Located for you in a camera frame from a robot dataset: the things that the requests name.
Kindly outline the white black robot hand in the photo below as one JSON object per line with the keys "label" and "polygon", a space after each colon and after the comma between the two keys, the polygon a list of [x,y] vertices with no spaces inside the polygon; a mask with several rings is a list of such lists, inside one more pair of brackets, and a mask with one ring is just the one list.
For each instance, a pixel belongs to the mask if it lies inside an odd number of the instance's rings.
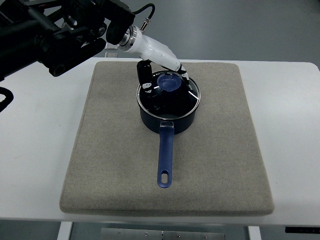
{"label": "white black robot hand", "polygon": [[177,73],[189,84],[188,73],[176,55],[166,45],[144,35],[136,26],[129,27],[119,43],[119,48],[125,53],[138,54],[141,58],[136,68],[139,84],[146,93],[151,93],[153,89],[151,63]]}

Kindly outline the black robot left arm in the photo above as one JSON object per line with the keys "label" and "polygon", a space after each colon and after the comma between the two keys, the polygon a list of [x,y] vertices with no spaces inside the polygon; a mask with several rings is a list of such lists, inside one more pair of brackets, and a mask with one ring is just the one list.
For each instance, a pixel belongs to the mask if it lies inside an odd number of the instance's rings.
{"label": "black robot left arm", "polygon": [[119,0],[5,0],[0,77],[39,62],[58,77],[129,35],[138,10]]}

